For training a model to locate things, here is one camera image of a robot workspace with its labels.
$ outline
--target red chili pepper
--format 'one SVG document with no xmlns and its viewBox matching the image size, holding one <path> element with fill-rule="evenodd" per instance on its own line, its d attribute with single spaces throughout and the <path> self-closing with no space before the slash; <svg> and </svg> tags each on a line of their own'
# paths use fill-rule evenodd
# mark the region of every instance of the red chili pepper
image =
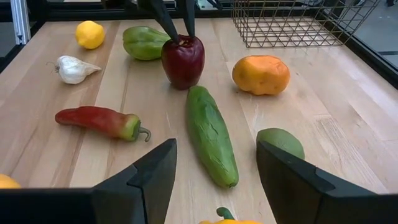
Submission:
<svg viewBox="0 0 398 224">
<path fill-rule="evenodd" d="M 108 108 L 81 106 L 65 109 L 55 115 L 58 124 L 74 125 L 103 133 L 112 138 L 135 141 L 140 133 L 146 133 L 145 142 L 150 139 L 150 131 L 141 127 L 135 114 L 122 114 Z"/>
</svg>

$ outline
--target pepper stem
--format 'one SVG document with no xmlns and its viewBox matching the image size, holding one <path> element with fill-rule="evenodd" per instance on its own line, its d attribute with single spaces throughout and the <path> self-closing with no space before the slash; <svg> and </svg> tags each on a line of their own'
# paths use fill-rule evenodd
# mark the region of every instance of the pepper stem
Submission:
<svg viewBox="0 0 398 224">
<path fill-rule="evenodd" d="M 140 127 L 138 132 L 147 134 L 147 137 L 145 138 L 145 142 L 148 142 L 150 140 L 151 133 L 150 133 L 150 131 L 148 129 Z"/>
<path fill-rule="evenodd" d="M 232 214 L 228 210 L 228 208 L 224 208 L 224 207 L 217 208 L 217 215 L 219 217 L 223 217 L 224 219 L 227 219 L 227 220 L 235 220 L 235 218 L 232 216 Z"/>
</svg>

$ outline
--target wooden surface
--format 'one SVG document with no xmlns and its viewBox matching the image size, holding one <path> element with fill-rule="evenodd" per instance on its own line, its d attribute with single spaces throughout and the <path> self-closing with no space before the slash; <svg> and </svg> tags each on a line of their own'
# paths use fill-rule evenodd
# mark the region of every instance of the wooden surface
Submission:
<svg viewBox="0 0 398 224">
<path fill-rule="evenodd" d="M 260 129 L 284 128 L 297 136 L 306 160 L 378 193 L 398 192 L 398 92 L 346 47 L 246 49 L 231 19 L 198 19 L 206 50 L 200 84 L 214 96 L 226 121 L 240 181 L 220 190 L 203 171 L 184 123 L 186 91 L 171 89 L 160 61 L 137 62 L 122 33 L 154 21 L 100 22 L 106 41 L 77 46 L 77 22 L 48 22 L 0 75 L 0 173 L 24 187 L 90 187 L 121 171 L 167 138 L 177 138 L 178 162 L 166 223 L 218 220 L 217 206 L 238 219 L 275 223 L 260 185 L 254 138 Z M 175 25 L 181 33 L 181 20 Z M 279 96 L 238 91 L 231 69 L 251 54 L 272 54 L 290 68 Z M 47 62 L 72 55 L 103 68 L 79 85 L 66 85 Z M 145 143 L 110 140 L 60 126 L 56 112 L 80 105 L 135 113 L 152 130 Z"/>
</svg>

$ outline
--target metal wire rack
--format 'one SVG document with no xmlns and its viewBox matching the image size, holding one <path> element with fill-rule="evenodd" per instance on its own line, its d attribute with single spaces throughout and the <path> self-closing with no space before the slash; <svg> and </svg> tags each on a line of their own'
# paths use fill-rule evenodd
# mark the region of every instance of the metal wire rack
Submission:
<svg viewBox="0 0 398 224">
<path fill-rule="evenodd" d="M 233 0 L 231 16 L 249 48 L 342 45 L 379 3 L 357 1 Z"/>
</svg>

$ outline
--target toy vegetable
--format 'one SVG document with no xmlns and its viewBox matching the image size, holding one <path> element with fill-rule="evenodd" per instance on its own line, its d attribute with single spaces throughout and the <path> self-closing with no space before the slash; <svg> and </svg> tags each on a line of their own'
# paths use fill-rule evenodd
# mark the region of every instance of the toy vegetable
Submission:
<svg viewBox="0 0 398 224">
<path fill-rule="evenodd" d="M 19 189 L 21 185 L 13 178 L 0 174 L 0 189 Z"/>
<path fill-rule="evenodd" d="M 162 47 L 170 37 L 147 26 L 135 26 L 123 32 L 123 47 L 139 60 L 154 60 L 161 56 Z"/>
<path fill-rule="evenodd" d="M 62 81 L 67 84 L 79 84 L 93 72 L 99 71 L 96 65 L 83 62 L 72 56 L 61 56 L 55 65 L 55 71 L 59 74 Z"/>
<path fill-rule="evenodd" d="M 251 55 L 236 62 L 232 79 L 243 91 L 253 95 L 278 95 L 290 81 L 289 68 L 271 55 Z"/>
<path fill-rule="evenodd" d="M 112 138 L 135 141 L 140 133 L 146 133 L 145 142 L 150 139 L 150 131 L 141 127 L 135 114 L 122 114 L 108 108 L 81 106 L 65 109 L 55 115 L 58 124 L 74 125 L 92 129 Z"/>
<path fill-rule="evenodd" d="M 85 49 L 95 49 L 104 42 L 105 30 L 103 26 L 93 21 L 84 21 L 77 25 L 75 37 L 80 46 Z"/>
<path fill-rule="evenodd" d="M 187 131 L 201 163 L 220 187 L 234 187 L 239 172 L 224 118 L 216 101 L 203 86 L 189 89 L 186 104 Z"/>
<path fill-rule="evenodd" d="M 195 36 L 195 0 L 176 0 L 188 35 L 178 35 L 163 0 L 137 0 L 137 7 L 151 13 L 169 35 L 162 47 L 162 66 L 171 85 L 187 90 L 199 82 L 205 66 L 205 47 Z"/>
<path fill-rule="evenodd" d="M 262 224 L 254 221 L 236 221 L 232 216 L 231 212 L 224 207 L 217 208 L 217 215 L 223 217 L 224 220 L 215 223 L 209 221 L 202 221 L 199 224 Z"/>
</svg>

